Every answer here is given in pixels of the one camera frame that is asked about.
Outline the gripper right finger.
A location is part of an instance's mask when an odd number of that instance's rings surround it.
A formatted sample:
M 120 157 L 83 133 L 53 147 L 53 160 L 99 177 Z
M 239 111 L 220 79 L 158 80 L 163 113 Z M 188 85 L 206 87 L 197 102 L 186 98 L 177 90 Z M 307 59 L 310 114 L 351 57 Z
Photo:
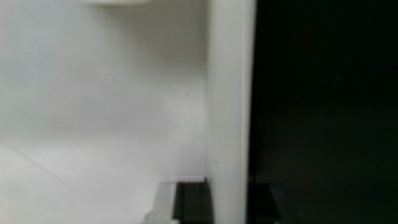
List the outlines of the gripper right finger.
M 280 213 L 270 187 L 264 183 L 248 184 L 246 224 L 275 224 Z

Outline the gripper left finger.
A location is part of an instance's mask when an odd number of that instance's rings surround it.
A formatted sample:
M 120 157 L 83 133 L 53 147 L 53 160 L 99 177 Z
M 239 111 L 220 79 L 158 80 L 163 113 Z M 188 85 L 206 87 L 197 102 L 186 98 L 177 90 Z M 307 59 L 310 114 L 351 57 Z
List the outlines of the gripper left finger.
M 158 185 L 151 224 L 211 224 L 211 191 L 206 181 Z

